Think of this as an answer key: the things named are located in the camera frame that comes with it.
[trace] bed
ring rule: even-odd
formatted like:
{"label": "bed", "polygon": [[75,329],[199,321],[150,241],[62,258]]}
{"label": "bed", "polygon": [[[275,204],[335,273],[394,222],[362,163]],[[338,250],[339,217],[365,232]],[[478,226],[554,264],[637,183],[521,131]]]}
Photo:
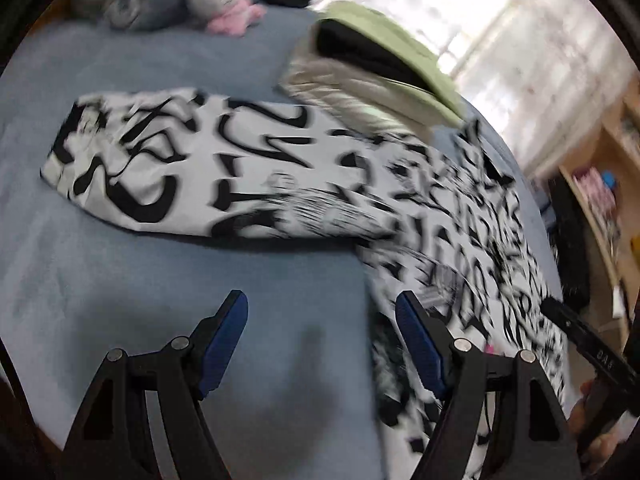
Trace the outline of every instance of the bed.
{"label": "bed", "polygon": [[[91,218],[38,177],[81,94],[190,86],[290,101],[277,81],[315,18],[270,7],[241,40],[187,27],[127,34],[57,22],[26,38],[0,78],[0,330],[37,423],[60,447],[109,349],[159,349],[240,288],[249,321],[222,386],[203,403],[231,474],[385,476],[367,290],[349,242],[212,245],[136,235]],[[451,136],[441,128],[432,144],[452,153]],[[545,228],[513,155],[490,128],[482,142],[516,178],[527,240],[560,297]],[[157,427],[157,404],[150,411]],[[154,431],[163,475],[174,478],[163,439]]]}

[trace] wooden shelf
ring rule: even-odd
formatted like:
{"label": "wooden shelf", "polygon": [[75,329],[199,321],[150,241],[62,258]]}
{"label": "wooden shelf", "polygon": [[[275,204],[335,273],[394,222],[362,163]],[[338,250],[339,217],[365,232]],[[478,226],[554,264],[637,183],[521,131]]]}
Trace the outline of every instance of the wooden shelf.
{"label": "wooden shelf", "polygon": [[638,85],[631,85],[622,99],[623,109],[631,117],[638,131],[640,131],[640,89]]}
{"label": "wooden shelf", "polygon": [[591,159],[591,165],[600,172],[611,171],[616,178],[614,194],[621,236],[615,264],[625,284],[628,300],[633,305],[640,291],[640,267],[630,246],[631,238],[640,234],[640,168],[625,145],[617,142],[607,130]]}
{"label": "wooden shelf", "polygon": [[580,209],[582,209],[584,217],[589,223],[589,227],[593,232],[593,236],[596,239],[596,243],[598,244],[598,248],[600,250],[600,256],[602,257],[602,261],[605,265],[605,268],[607,269],[607,277],[609,279],[609,285],[611,286],[611,288],[613,288],[620,282],[620,275],[618,273],[618,269],[616,268],[616,263],[613,261],[613,257],[609,252],[609,243],[607,243],[607,240],[605,239],[600,229],[600,226],[598,225],[598,221],[593,216],[593,213],[591,212],[591,208],[589,207],[587,200],[585,199],[584,195],[582,194],[578,186],[576,186],[576,183],[571,173],[564,166],[560,166],[559,169],[560,169],[560,173],[562,174],[567,184],[569,185],[569,188],[574,194],[576,200],[578,201],[578,204],[580,204]]}
{"label": "wooden shelf", "polygon": [[[619,285],[620,280],[622,279],[625,283],[625,287],[627,288],[627,293],[630,295],[630,291],[628,290],[628,285],[626,284],[627,280],[623,279],[619,271],[618,264],[613,259],[609,251],[609,243],[607,242],[604,234],[602,233],[602,230],[600,229],[600,225],[598,224],[593,213],[591,212],[591,207],[589,206],[589,203],[587,202],[584,195],[576,185],[571,172],[564,166],[560,166],[559,170],[560,170],[560,173],[562,174],[562,177],[565,179],[569,188],[574,194],[578,204],[580,205],[580,209],[582,210],[582,213],[589,225],[591,234],[593,235],[593,238],[596,241],[600,258],[606,270],[607,280],[609,282],[610,290],[613,292],[614,288]],[[629,328],[626,321],[626,316],[614,319],[612,321],[613,322],[607,323],[605,325],[605,328],[597,327],[597,326],[595,326],[594,328],[597,331],[608,330],[609,328],[617,329],[618,332],[620,333],[618,349],[622,352],[622,349],[626,344],[626,340],[629,337]]]}
{"label": "wooden shelf", "polygon": [[614,142],[618,144],[620,149],[625,152],[626,156],[628,156],[629,160],[634,165],[634,169],[640,173],[640,152],[627,145],[624,139],[625,134],[620,130],[620,127],[612,128],[608,124],[604,124],[604,129]]}

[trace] black cable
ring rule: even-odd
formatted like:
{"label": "black cable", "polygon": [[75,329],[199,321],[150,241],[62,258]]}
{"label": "black cable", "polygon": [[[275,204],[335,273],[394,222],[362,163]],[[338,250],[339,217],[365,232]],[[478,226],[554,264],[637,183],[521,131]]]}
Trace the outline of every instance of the black cable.
{"label": "black cable", "polygon": [[38,437],[38,428],[36,427],[36,423],[33,420],[33,415],[31,414],[29,403],[27,402],[27,397],[24,395],[24,390],[22,389],[22,385],[20,384],[20,378],[18,377],[18,373],[15,371],[14,363],[9,357],[9,352],[6,350],[4,342],[2,342],[2,338],[0,338],[0,365],[2,365],[2,369],[6,374],[6,378],[9,381],[9,386],[11,386],[11,389],[14,391],[15,400],[18,403],[20,413],[22,414],[22,420],[28,430],[28,437],[31,448],[35,452],[34,456],[40,462],[40,471],[43,473],[44,478],[46,478],[47,480],[56,480],[56,475],[53,472],[53,467],[51,466],[49,457],[44,451],[42,443]]}

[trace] black and white shirt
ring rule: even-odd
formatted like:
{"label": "black and white shirt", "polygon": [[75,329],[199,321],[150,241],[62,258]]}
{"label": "black and white shirt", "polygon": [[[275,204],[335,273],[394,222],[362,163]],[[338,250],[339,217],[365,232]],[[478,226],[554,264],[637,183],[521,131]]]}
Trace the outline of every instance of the black and white shirt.
{"label": "black and white shirt", "polygon": [[[411,476],[439,405],[420,384],[394,316],[412,290],[453,336],[533,350],[560,397],[561,332],[540,313],[546,283],[524,238],[512,178],[456,138],[457,164],[417,137],[362,136],[320,108],[193,89],[84,96],[42,167],[59,193],[135,231],[205,237],[354,237],[366,266],[388,476]],[[486,435],[470,457],[476,476]]]}

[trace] finger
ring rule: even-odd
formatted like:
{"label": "finger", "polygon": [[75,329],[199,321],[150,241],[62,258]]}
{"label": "finger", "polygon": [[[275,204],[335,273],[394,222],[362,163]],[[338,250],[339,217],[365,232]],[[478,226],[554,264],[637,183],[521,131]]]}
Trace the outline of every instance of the finger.
{"label": "finger", "polygon": [[589,395],[589,392],[591,391],[591,387],[593,386],[593,379],[589,379],[588,381],[583,382],[580,385],[580,393],[583,394],[584,396]]}
{"label": "finger", "polygon": [[580,399],[575,403],[569,415],[569,420],[567,420],[567,424],[569,426],[569,432],[573,436],[577,436],[580,433],[585,424],[584,399]]}
{"label": "finger", "polygon": [[588,449],[589,472],[595,473],[613,455],[617,445],[618,438],[613,433],[606,433],[596,438]]}

